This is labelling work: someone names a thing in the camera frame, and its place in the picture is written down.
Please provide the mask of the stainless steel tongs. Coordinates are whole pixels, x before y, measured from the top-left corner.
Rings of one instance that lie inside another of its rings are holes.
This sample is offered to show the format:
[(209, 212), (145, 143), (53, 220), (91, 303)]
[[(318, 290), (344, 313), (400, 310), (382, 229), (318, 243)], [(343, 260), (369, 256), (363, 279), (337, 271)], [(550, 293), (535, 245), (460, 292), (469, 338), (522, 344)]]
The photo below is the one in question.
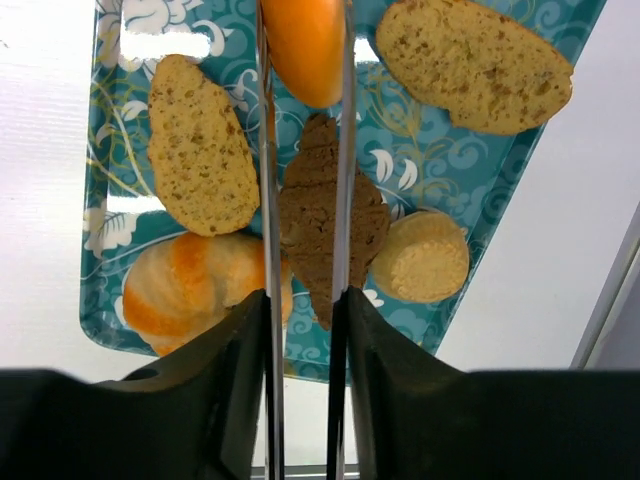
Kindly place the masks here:
[[(346, 323), (339, 317), (346, 314), (349, 284), (351, 206), (355, 178), (355, 27), (353, 6), (342, 3), (341, 20), (345, 27), (343, 44), (342, 115), (337, 167), (336, 217), (332, 269), (332, 329), (327, 417), (326, 477), (343, 479), (344, 404), (347, 333)], [(261, 181), (261, 215), (264, 240), (266, 295), (270, 313), (266, 328), (266, 454), (265, 477), (285, 477), (284, 453), (284, 393), (283, 342), (281, 327), (281, 253), (280, 215), (278, 205), (276, 164), (275, 107), (272, 87), (272, 62), (260, 2), (256, 3), (256, 66), (259, 74), (260, 107), (259, 159)]]

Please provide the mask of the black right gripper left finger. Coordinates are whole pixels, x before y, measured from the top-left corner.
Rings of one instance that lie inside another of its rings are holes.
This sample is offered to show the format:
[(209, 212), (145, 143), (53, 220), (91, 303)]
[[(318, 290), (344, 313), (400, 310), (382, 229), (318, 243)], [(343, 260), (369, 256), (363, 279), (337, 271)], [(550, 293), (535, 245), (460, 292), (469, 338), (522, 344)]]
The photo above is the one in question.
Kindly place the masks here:
[(265, 295), (119, 381), (1, 374), (5, 479), (247, 479), (257, 433)]

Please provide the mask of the brown chocolate bread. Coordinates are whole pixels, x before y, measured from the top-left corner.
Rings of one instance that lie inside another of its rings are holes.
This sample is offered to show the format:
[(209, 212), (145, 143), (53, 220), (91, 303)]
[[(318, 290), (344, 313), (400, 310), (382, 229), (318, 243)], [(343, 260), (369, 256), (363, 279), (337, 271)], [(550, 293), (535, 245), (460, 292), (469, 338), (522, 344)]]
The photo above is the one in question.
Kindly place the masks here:
[[(306, 121), (300, 151), (284, 171), (280, 232), (294, 276), (310, 293), (316, 320), (332, 324), (332, 269), (339, 142), (334, 118), (314, 113)], [(349, 283), (363, 287), (381, 250), (390, 212), (367, 175), (357, 171), (351, 210)]]

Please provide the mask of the large twisted orange bread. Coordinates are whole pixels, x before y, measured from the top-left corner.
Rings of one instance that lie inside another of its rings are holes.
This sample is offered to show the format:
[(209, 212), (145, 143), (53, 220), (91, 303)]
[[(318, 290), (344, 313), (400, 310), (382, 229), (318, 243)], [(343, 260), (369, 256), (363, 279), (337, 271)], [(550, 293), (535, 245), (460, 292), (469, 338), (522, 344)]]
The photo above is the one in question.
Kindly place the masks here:
[(184, 233), (145, 249), (134, 262), (124, 285), (123, 315), (156, 354), (165, 356), (264, 287), (259, 238)]

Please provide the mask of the small round tan bun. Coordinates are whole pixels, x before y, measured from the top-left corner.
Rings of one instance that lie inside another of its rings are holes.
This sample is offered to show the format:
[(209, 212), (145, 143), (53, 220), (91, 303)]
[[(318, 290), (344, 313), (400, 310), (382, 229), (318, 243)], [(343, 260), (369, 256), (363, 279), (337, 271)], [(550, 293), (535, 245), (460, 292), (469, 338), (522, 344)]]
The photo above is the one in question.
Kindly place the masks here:
[(416, 211), (391, 224), (370, 273), (390, 297), (434, 303), (456, 294), (469, 268), (463, 229), (445, 213)]

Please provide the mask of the tan speckled bread slice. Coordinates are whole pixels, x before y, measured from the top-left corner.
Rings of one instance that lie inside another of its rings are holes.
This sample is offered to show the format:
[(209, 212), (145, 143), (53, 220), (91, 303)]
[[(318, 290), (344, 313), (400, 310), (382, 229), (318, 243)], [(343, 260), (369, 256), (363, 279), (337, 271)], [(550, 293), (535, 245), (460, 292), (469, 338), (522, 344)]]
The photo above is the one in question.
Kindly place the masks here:
[(546, 40), (473, 1), (397, 1), (375, 32), (391, 76), (453, 126), (515, 135), (572, 96), (573, 66)]
[(227, 91), (182, 55), (156, 66), (147, 147), (156, 196), (187, 230), (215, 236), (247, 227), (260, 190)]

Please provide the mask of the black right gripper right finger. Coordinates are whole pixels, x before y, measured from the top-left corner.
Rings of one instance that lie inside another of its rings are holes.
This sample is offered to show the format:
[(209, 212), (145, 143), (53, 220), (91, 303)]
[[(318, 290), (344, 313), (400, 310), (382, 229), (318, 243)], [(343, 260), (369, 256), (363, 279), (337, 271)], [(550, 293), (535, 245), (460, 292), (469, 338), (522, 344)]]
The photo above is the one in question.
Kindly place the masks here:
[(635, 479), (635, 371), (459, 371), (347, 295), (365, 479)]

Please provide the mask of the small round orange bun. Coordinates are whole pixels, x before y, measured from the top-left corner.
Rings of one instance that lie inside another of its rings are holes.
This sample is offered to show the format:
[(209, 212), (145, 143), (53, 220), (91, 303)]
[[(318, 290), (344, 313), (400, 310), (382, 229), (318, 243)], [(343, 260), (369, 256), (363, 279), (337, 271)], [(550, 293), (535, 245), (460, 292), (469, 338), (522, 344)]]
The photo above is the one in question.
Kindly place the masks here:
[(312, 108), (342, 98), (344, 3), (268, 0), (261, 3), (271, 63), (289, 92)]

